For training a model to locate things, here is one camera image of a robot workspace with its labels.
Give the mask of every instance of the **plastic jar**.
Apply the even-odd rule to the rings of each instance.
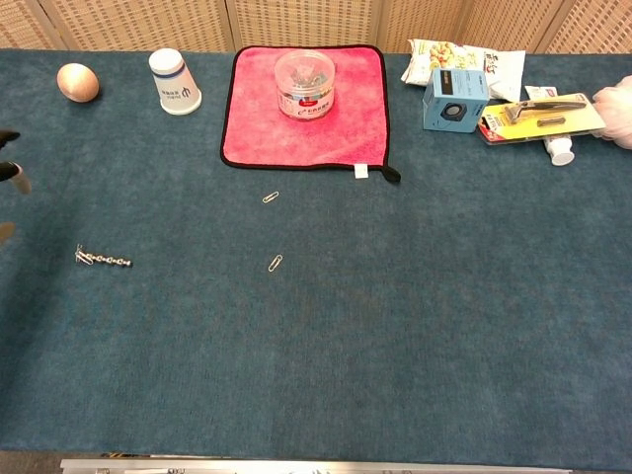
[[[312,120],[334,106],[336,66],[313,49],[284,54],[275,64],[278,108],[288,117]]]

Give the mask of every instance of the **table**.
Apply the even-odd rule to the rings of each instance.
[[[423,131],[387,54],[399,185],[235,169],[233,54],[185,53],[186,117],[148,55],[0,51],[0,158],[34,189],[0,187],[0,448],[632,469],[630,151]],[[522,84],[592,95],[631,58],[528,55]],[[59,93],[66,62],[99,100]]]

